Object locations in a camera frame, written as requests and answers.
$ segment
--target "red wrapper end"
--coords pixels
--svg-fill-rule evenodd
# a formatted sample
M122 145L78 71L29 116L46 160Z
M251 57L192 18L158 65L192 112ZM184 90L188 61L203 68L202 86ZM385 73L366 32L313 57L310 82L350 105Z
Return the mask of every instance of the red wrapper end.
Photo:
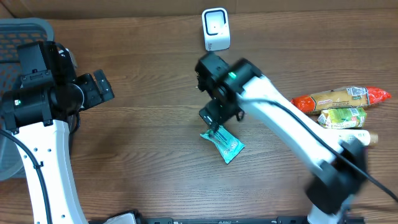
M374 86L367 86L366 88L368 89L369 104L380 103L391 98L390 93L380 88Z

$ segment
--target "red and yellow package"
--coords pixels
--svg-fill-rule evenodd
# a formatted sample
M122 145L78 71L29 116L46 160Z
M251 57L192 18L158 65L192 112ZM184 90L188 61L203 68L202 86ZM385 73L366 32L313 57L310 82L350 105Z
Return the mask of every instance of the red and yellow package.
M294 98L291 102L304 113L319 114L331 108L366 107L391 98L391 94L373 86L347 86Z

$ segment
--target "brown bottle cap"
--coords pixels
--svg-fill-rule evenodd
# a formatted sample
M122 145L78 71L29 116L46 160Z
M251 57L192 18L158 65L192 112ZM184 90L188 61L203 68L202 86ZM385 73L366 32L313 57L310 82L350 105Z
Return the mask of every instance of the brown bottle cap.
M377 143L379 142L379 135L377 133L372 132L372 131L369 132L369 135L370 135L370 139L371 139L371 141L369 143L369 146L377 145Z

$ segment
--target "green package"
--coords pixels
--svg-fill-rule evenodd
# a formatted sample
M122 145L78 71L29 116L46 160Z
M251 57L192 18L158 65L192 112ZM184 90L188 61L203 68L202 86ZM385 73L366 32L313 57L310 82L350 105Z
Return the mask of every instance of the green package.
M323 110L318 122L324 128L345 129L363 127L365 119L363 108L340 108Z
M244 148L244 144L229 133L223 126L217 130L216 133L212 130L208 130L201 137L214 143L223 157L225 163L229 164Z

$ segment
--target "wood grain surface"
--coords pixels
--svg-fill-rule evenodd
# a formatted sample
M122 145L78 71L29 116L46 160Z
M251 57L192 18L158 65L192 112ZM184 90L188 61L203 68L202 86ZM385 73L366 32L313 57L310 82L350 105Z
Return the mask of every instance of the wood grain surface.
M345 85L393 98L367 110L379 134L369 172L398 193L398 10L275 12L230 16L227 62L246 57L288 99ZM115 99L81 113L72 169L88 219L132 208L147 217L306 215L311 175L253 118L226 127L246 148L229 165L199 134L210 99L196 88L204 55L200 16L50 21L83 74L102 68ZM0 183L0 222L32 223L24 179ZM397 223L398 206L366 184L353 205L368 223Z

